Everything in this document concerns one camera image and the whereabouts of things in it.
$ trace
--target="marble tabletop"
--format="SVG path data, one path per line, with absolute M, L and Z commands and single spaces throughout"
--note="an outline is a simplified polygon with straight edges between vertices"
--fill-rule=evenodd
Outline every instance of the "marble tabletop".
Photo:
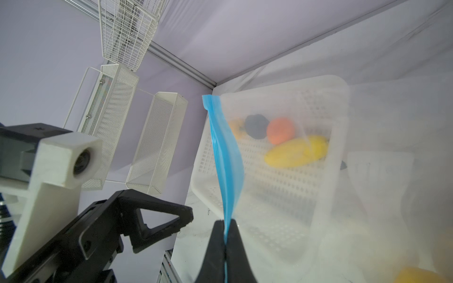
M 431 76 L 440 75 L 439 80 L 442 82 L 453 78 L 452 27 L 453 2 L 408 0 L 217 86 L 213 95 L 327 74 L 343 78 L 351 88 L 351 96 L 359 98 L 365 90 L 385 89 L 388 86 L 395 90 L 400 82 L 417 81 L 419 77 L 422 78 L 420 80 L 424 79 L 434 85 L 439 77 L 433 81 Z M 438 130 L 445 126 L 441 123 Z M 399 146 L 398 149 L 418 145 Z M 344 171 L 340 174 L 339 183 L 348 182 Z M 350 186 L 343 186 L 346 189 L 341 187 L 339 185 L 336 198 L 344 197 L 357 204 L 351 200 L 356 196 L 351 196 L 347 189 Z M 364 211 L 359 206 L 350 206 L 349 202 L 342 204 L 351 208 L 356 219 L 363 220 L 366 217 Z M 210 212 L 190 189 L 186 205 L 193 208 L 194 220 L 178 233 L 172 262 L 181 280 L 190 283 L 199 272 L 212 225 L 218 217 Z M 347 218 L 338 217 L 329 229 L 330 236 L 328 234 L 321 243 L 313 268 L 301 275 L 301 280 L 330 283 L 372 282 L 353 265 L 336 261 L 335 259 L 342 258 L 344 250 L 333 251 L 331 248 L 335 241 L 345 239 L 350 230 L 360 230 L 360 224 L 351 224 Z M 259 282 L 294 282 L 286 277 L 284 271 L 273 270 L 272 262 L 256 254 L 250 254 L 249 261 Z

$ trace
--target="wire mesh basket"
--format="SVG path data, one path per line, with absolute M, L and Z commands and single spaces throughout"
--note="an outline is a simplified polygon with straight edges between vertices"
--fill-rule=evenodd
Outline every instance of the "wire mesh basket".
M 165 0 L 98 0 L 102 55 L 136 71 L 151 44 Z
M 127 176 L 126 186 L 149 195 L 165 189 L 187 100 L 174 92 L 158 92 L 148 116 Z
M 101 167 L 85 190 L 101 190 L 110 169 L 139 78 L 122 64 L 102 65 L 78 132 L 102 139 Z

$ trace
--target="orange fruit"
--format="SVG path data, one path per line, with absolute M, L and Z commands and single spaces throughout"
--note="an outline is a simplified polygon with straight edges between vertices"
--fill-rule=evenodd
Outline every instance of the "orange fruit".
M 267 126 L 267 139 L 271 144 L 281 144 L 296 135 L 294 123 L 288 118 L 277 118 Z

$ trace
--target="white plastic basket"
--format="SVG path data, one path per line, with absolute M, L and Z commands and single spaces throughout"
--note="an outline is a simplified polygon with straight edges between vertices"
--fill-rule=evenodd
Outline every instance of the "white plastic basket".
M 127 176 L 129 189 L 149 195 L 164 191 L 186 108 L 178 93 L 156 93 Z
M 297 168 L 264 163 L 272 148 L 267 138 L 238 140 L 245 182 L 235 218 L 248 245 L 282 268 L 302 271 L 315 252 L 330 217 L 347 133 L 349 89 L 337 76 L 322 76 L 221 96 L 227 121 L 262 114 L 269 120 L 285 115 L 298 131 L 329 138 L 327 156 Z M 206 121 L 191 179 L 192 191 L 220 218 L 222 197 Z
M 84 190 L 101 190 L 139 78 L 122 64 L 102 65 L 78 132 L 102 139 L 102 160 L 93 179 L 82 185 Z
M 136 71 L 151 44 L 164 0 L 98 0 L 102 55 Z

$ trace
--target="metal bar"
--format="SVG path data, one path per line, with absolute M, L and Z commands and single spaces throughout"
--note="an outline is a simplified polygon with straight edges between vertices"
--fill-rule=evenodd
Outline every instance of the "metal bar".
M 90 0 L 63 0 L 63 1 L 79 9 L 92 19 L 99 21 L 99 9 L 97 7 L 97 4 L 91 2 Z M 190 78 L 194 79 L 195 81 L 209 89 L 214 89 L 217 85 L 215 81 L 203 75 L 202 73 L 188 65 L 183 60 L 174 56 L 172 53 L 168 52 L 167 50 L 156 44 L 154 41 L 152 41 L 150 46 L 148 47 L 148 52 L 150 52 L 160 60 L 176 68 L 180 72 L 186 74 Z
M 365 14 L 365 15 L 363 15 L 363 16 L 357 18 L 357 19 L 354 19 L 354 20 L 352 20 L 352 21 L 350 21 L 350 22 L 347 22 L 347 23 L 345 23 L 345 24 L 343 24 L 343 25 L 341 25 L 341 26 L 339 26 L 339 27 L 337 27 L 337 28 L 335 28 L 335 29 L 332 29 L 332 30 L 330 30 L 330 31 L 328 31 L 328 32 L 326 32 L 326 33 L 324 33 L 324 34 L 317 35 L 316 37 L 314 37 L 313 39 L 311 39 L 311 40 L 309 40 L 309 41 L 306 41 L 306 42 L 304 42 L 304 43 L 302 43 L 302 44 L 300 44 L 300 45 L 297 45 L 297 46 L 295 46 L 295 47 L 292 47 L 292 48 L 286 50 L 285 52 L 280 53 L 280 54 L 278 54 L 278 55 L 276 55 L 276 56 L 274 56 L 274 57 L 272 57 L 272 58 L 269 58 L 269 59 L 267 59 L 267 60 L 265 60 L 265 61 L 263 61 L 263 62 L 261 62 L 261 63 L 259 63 L 259 64 L 256 64 L 256 65 L 254 65 L 253 67 L 250 67 L 250 68 L 248 68 L 248 69 L 246 69 L 246 70 L 244 70 L 244 71 L 241 71 L 241 72 L 237 73 L 236 75 L 233 75 L 233 76 L 228 77 L 228 78 L 226 78 L 226 79 L 224 79 L 224 80 L 221 80 L 220 82 L 217 83 L 217 85 L 219 86 L 219 85 L 221 85 L 221 84 L 223 84 L 223 83 L 225 83 L 225 82 L 227 82 L 227 81 L 229 81 L 229 80 L 232 80 L 232 79 L 234 79 L 234 78 L 240 77 L 240 76 L 242 76 L 243 74 L 247 74 L 248 72 L 253 71 L 253 70 L 255 70 L 255 69 L 257 69 L 257 68 L 259 68 L 259 67 L 261 67 L 261 66 L 263 66 L 263 65 L 266 65 L 266 64 L 268 64 L 268 63 L 270 63 L 270 62 L 272 62 L 272 61 L 275 61 L 275 60 L 277 60 L 278 58 L 281 58 L 281 57 L 283 57 L 283 56 L 285 56 L 285 55 L 287 55 L 287 54 L 290 54 L 290 53 L 292 53 L 292 52 L 294 52 L 294 51 L 296 51 L 296 50 L 299 50 L 299 49 L 301 49 L 301 48 L 303 48 L 303 47 L 305 47 L 305 46 L 309 46 L 310 44 L 313 44 L 313 43 L 315 43 L 315 42 L 317 42 L 317 41 L 319 41 L 319 40 L 321 40 L 321 39 L 324 39 L 324 38 L 326 38 L 326 37 L 329 36 L 329 35 L 336 34 L 337 32 L 339 32 L 339 31 L 341 31 L 341 30 L 344 30 L 344 29 L 346 29 L 346 28 L 349 28 L 349 27 L 352 26 L 352 25 L 355 25 L 355 24 L 357 24 L 357 23 L 359 23 L 359 22 L 361 22 L 361 21 L 364 21 L 364 20 L 366 20 L 366 19 L 368 19 L 368 18 L 371 18 L 371 17 L 374 16 L 374 15 L 377 15 L 377 14 L 379 14 L 379 13 L 382 13 L 382 12 L 384 12 L 385 10 L 388 10 L 388 9 L 390 9 L 390 8 L 393 8 L 393 7 L 395 7 L 395 6 L 397 6 L 397 5 L 401 4 L 401 3 L 404 3 L 404 2 L 406 2 L 406 1 L 407 1 L 407 0 L 395 0 L 395 1 L 393 1 L 393 2 L 391 2 L 391 3 L 389 3 L 389 4 L 387 4 L 387 5 L 385 5 L 385 6 L 383 6 L 383 7 L 380 7 L 380 8 L 378 8 L 378 9 L 376 9 L 376 10 L 374 10 L 374 11 L 368 13 L 368 14 Z

